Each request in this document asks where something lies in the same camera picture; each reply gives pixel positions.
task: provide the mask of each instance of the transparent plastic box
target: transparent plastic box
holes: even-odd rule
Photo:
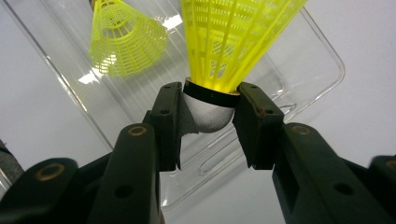
[[[161,22],[169,34],[161,59],[128,77],[103,76],[92,69],[88,0],[1,1],[109,151],[123,127],[142,121],[162,85],[189,76],[179,0],[125,1]],[[303,8],[245,81],[272,97],[288,121],[340,83],[344,73],[342,61]],[[242,156],[232,124],[217,133],[184,136],[181,171],[161,173],[163,209],[184,200]]]

